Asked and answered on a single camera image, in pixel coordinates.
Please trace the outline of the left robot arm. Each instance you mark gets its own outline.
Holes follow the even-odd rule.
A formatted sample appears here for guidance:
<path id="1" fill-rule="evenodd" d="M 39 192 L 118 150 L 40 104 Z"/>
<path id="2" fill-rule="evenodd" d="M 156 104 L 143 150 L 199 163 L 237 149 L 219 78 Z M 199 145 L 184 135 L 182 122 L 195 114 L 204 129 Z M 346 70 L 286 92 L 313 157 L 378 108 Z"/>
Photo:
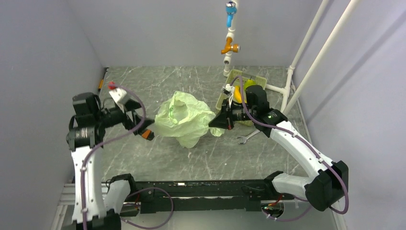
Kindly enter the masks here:
<path id="1" fill-rule="evenodd" d="M 148 126 L 154 120 L 139 116 L 136 110 L 145 106 L 129 94 L 115 89 L 111 92 L 114 107 L 105 108 L 98 95 L 85 92 L 75 95 L 72 116 L 66 136 L 74 163 L 75 202 L 72 223 L 64 230 L 120 230 L 120 213 L 125 201 L 136 198 L 138 188 L 131 174 L 115 176 L 107 194 L 102 193 L 101 159 L 105 130 L 121 124 L 130 134 L 151 140 Z"/>

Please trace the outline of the light green plastic bag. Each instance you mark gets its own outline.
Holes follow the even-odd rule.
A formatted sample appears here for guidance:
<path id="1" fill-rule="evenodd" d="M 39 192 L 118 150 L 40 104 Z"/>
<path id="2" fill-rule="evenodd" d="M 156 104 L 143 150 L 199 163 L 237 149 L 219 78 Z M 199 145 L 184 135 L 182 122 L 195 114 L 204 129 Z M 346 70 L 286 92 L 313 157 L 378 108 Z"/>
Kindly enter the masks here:
<path id="1" fill-rule="evenodd" d="M 225 130 L 209 127 L 216 114 L 193 95 L 175 91 L 155 116 L 155 129 L 162 137 L 175 138 L 184 148 L 193 148 L 207 132 L 220 137 Z"/>

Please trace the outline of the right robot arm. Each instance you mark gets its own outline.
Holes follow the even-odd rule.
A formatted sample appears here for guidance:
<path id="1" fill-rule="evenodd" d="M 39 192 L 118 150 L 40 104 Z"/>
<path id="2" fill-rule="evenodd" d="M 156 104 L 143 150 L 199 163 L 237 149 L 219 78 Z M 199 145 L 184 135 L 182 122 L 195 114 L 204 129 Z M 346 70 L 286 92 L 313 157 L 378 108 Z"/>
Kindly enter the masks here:
<path id="1" fill-rule="evenodd" d="M 332 208 L 334 203 L 344 198 L 345 207 L 340 213 L 348 211 L 349 168 L 346 163 L 333 161 L 304 139 L 280 110 L 270 107 L 261 86 L 247 87 L 246 99 L 240 103 L 233 100 L 236 87 L 226 84 L 222 91 L 226 98 L 209 127 L 231 130 L 236 121 L 251 120 L 257 130 L 288 151 L 307 174 L 306 177 L 284 172 L 271 174 L 264 185 L 266 197 L 275 199 L 280 194 L 290 194 L 306 200 L 319 211 Z"/>

